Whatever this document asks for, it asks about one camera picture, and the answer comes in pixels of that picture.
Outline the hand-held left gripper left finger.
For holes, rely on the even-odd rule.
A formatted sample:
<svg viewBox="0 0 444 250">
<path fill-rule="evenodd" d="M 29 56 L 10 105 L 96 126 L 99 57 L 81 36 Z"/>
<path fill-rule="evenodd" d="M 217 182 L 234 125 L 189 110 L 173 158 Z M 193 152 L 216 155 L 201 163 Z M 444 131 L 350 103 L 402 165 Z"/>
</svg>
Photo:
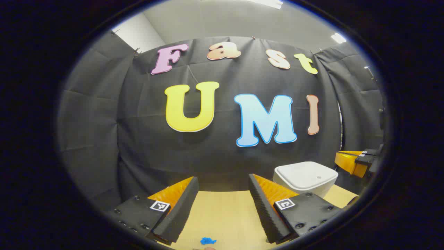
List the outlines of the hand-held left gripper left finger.
<svg viewBox="0 0 444 250">
<path fill-rule="evenodd" d="M 171 245 L 179 239 L 198 191 L 198 178 L 189 177 L 149 197 L 129 198 L 110 209 L 108 218 L 138 238 Z"/>
</svg>

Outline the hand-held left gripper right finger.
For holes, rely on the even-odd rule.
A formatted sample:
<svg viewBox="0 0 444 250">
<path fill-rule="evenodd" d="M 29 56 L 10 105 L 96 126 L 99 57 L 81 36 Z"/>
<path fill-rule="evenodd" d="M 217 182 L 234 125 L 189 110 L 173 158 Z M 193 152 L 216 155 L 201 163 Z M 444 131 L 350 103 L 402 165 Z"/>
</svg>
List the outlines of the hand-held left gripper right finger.
<svg viewBox="0 0 444 250">
<path fill-rule="evenodd" d="M 299 238 L 342 211 L 311 191 L 296 193 L 256 174 L 248 175 L 248 185 L 270 243 Z"/>
</svg>

